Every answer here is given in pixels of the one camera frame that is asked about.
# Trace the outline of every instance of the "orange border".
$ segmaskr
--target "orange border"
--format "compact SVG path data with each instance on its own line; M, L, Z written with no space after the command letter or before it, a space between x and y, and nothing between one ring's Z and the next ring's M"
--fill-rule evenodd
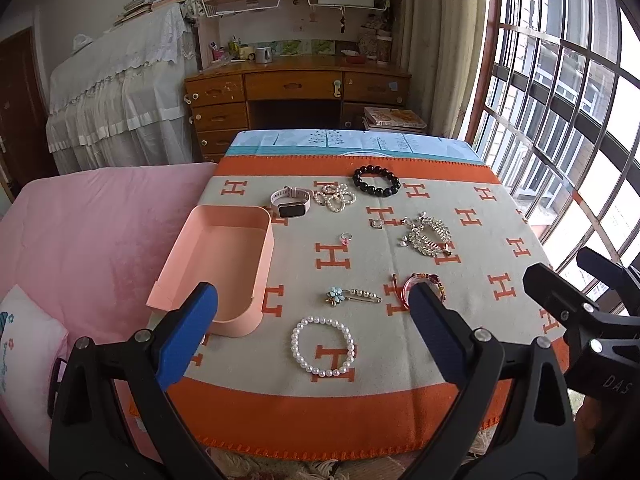
M568 347L559 338L553 348L565 370ZM510 381L498 384L483 428L497 424L509 386ZM353 460L423 448L456 392L443 383L361 397L287 397L190 378L169 388L174 406L201 444L286 460ZM139 416L133 403L130 412Z
M491 168L482 164L467 164L448 160L423 158L388 158L385 156L338 155L234 155L222 158L215 169L216 176L295 175L351 176L363 164L382 166L399 178L450 180L500 184Z

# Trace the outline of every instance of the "watch face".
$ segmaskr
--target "watch face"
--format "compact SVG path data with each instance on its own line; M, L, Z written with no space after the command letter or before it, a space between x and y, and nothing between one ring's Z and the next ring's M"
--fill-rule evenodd
M305 213L304 204L283 204L278 208L280 218L293 218L302 216Z

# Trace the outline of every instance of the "pink tray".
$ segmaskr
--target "pink tray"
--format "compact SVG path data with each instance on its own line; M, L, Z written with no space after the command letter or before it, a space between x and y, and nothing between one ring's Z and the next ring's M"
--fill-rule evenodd
M200 282L218 291L209 332L247 335L262 320L273 253L271 216L255 206L199 205L191 211L146 304L180 308Z

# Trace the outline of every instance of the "smart watch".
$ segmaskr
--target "smart watch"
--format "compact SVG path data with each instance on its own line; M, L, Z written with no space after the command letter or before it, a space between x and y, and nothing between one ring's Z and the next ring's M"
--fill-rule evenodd
M311 204L311 191L300 187L285 186L283 189L276 191L271 195L271 206L277 211L280 218L295 218L303 216L309 211ZM297 199L295 202L284 202L277 204L276 202L282 198Z

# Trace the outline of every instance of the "pillow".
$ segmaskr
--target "pillow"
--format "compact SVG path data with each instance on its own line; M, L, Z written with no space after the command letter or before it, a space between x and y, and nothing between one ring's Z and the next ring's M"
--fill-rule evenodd
M18 286L0 303L0 410L37 460L47 467L51 420L49 379L66 355L67 330Z

